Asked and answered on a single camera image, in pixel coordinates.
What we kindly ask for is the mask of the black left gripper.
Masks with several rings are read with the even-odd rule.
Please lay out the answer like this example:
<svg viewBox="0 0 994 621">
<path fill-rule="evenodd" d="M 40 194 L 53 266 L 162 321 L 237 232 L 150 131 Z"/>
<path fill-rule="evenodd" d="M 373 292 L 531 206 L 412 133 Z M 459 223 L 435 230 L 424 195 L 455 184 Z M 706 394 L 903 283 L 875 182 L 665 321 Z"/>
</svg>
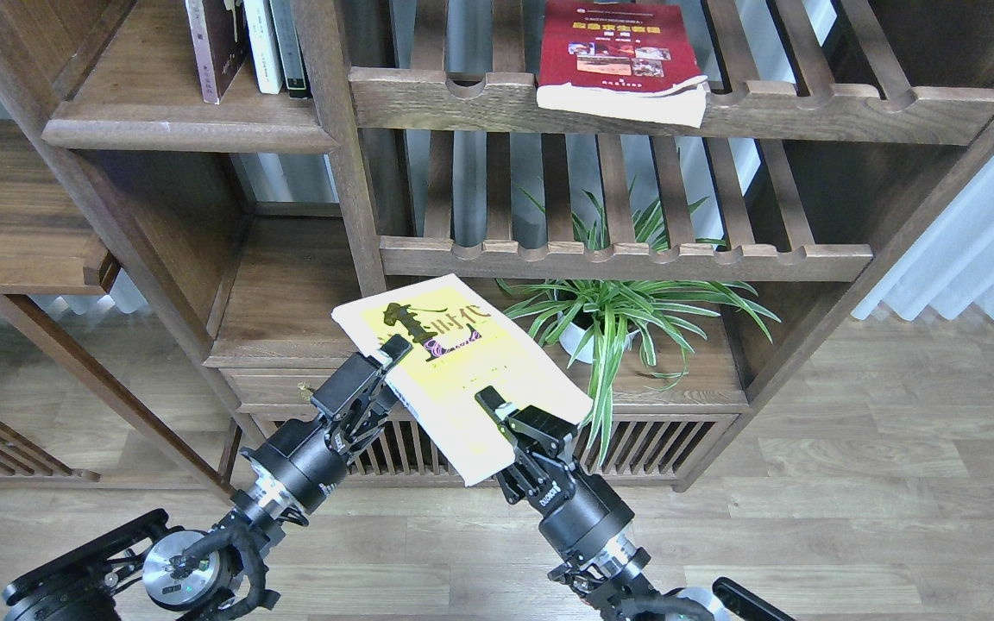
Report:
<svg viewBox="0 0 994 621">
<path fill-rule="evenodd" d="M 259 448 L 242 448 L 256 481 L 240 510 L 248 518 L 304 518 L 315 511 L 376 438 L 376 406 L 367 410 L 369 402 L 411 350 L 406 338 L 393 335 L 371 356 L 352 354 L 311 395 L 315 417 L 288 420 Z"/>
</svg>

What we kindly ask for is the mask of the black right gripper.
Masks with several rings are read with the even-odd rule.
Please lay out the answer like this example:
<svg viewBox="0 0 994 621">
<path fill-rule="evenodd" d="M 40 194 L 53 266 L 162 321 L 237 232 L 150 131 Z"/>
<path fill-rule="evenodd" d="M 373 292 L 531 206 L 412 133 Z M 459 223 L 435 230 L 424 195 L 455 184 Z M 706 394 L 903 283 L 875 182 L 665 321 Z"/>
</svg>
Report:
<svg viewBox="0 0 994 621">
<path fill-rule="evenodd" d="M 537 406 L 517 408 L 493 386 L 475 401 L 513 445 L 514 463 L 494 479 L 510 505 L 525 499 L 540 512 L 538 530 L 563 558 L 550 573 L 637 574 L 638 548 L 625 534 L 634 512 L 602 476 L 577 463 L 577 425 Z"/>
</svg>

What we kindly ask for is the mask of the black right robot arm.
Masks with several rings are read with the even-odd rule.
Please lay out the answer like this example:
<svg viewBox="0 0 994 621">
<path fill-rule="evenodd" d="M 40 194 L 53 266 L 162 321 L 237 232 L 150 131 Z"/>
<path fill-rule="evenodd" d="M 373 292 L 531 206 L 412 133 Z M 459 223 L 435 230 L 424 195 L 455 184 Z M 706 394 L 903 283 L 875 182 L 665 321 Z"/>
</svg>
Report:
<svg viewBox="0 0 994 621">
<path fill-rule="evenodd" d="M 720 577 L 709 589 L 661 593 L 644 574 L 651 556 L 628 538 L 634 512 L 610 484 L 573 455 L 577 427 L 536 406 L 524 409 L 492 386 L 476 401 L 513 445 L 512 465 L 494 479 L 509 504 L 540 512 L 539 531 L 563 562 L 548 577 L 563 583 L 603 620 L 789 620 L 788 613 Z"/>
</svg>

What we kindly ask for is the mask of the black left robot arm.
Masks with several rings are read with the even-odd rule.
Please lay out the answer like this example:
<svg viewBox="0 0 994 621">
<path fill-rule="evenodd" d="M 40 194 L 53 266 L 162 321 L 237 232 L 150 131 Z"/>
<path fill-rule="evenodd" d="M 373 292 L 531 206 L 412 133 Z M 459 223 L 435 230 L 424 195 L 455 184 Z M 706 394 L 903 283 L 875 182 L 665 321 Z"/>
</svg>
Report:
<svg viewBox="0 0 994 621">
<path fill-rule="evenodd" d="M 163 510 L 115 528 L 9 583 L 9 620 L 115 620 L 115 597 L 141 583 L 182 620 L 233 620 L 272 609 L 266 555 L 284 523 L 304 526 L 381 432 L 397 397 L 384 379 L 411 351 L 401 336 L 354 354 L 311 396 L 317 415 L 292 419 L 243 455 L 256 474 L 210 530 L 168 526 Z"/>
</svg>

